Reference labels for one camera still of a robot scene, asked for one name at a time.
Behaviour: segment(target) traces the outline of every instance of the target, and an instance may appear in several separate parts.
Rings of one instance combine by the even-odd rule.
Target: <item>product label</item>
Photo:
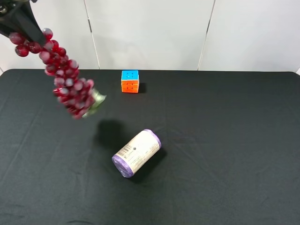
[[[147,131],[140,132],[127,145],[116,153],[131,168],[137,172],[157,151],[159,144],[155,137]]]

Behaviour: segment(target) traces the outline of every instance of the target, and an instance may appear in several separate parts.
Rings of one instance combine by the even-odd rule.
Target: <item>purple lid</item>
[[[129,165],[121,159],[119,156],[114,155],[112,157],[112,162],[117,167],[117,169],[120,171],[123,177],[129,178],[134,175],[132,170],[130,169]]]
[[[157,135],[155,133],[153,133],[152,130],[149,130],[149,129],[144,129],[144,131],[147,131],[149,132],[150,134],[152,134],[152,136],[157,140],[158,144],[159,144],[159,147],[161,148],[161,142],[160,142],[160,139],[157,137]]]

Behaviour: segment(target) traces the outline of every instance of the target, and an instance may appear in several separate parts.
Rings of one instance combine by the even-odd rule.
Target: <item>wall seam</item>
[[[200,55],[200,58],[199,58],[199,63],[198,63],[198,69],[197,69],[197,71],[199,71],[199,68],[200,68],[200,64],[201,64],[201,60],[202,60],[202,56],[203,56],[203,51],[204,51],[204,48],[205,48],[208,31],[210,29],[210,22],[211,22],[212,14],[214,12],[215,4],[216,4],[216,0],[214,0],[214,3],[212,5],[212,9],[211,9],[211,13],[210,13],[210,20],[208,21],[208,24],[207,24],[205,39],[204,39],[203,47],[202,47],[202,50],[201,50],[201,55]]]
[[[96,49],[96,43],[95,43],[93,31],[92,31],[92,26],[91,26],[91,23],[90,23],[90,17],[89,17],[89,13],[88,13],[88,8],[87,8],[86,0],[83,0],[83,2],[84,2],[84,6],[85,6],[86,16],[88,17],[88,22],[89,22],[89,27],[90,27],[90,34],[92,35],[92,39],[93,39],[93,44],[94,44],[95,54],[96,54],[96,58],[97,58],[97,62],[98,62],[98,67],[99,67],[99,69],[101,69],[100,62],[99,62],[99,57],[98,57],[97,49]]]

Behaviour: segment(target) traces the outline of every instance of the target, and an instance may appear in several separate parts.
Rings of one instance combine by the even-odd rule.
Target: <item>blue cube face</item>
[[[122,71],[122,80],[138,80],[139,71],[138,70],[123,70]]]

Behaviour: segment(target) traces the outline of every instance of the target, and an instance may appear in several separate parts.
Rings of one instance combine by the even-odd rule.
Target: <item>cylindrical container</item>
[[[100,107],[100,104],[105,100],[106,95],[101,95],[95,88],[93,88],[92,97],[94,98],[95,103],[91,105],[88,111],[82,116],[83,118],[94,114]]]
[[[148,129],[141,131],[118,151],[112,161],[123,177],[132,177],[159,149],[159,138]]]

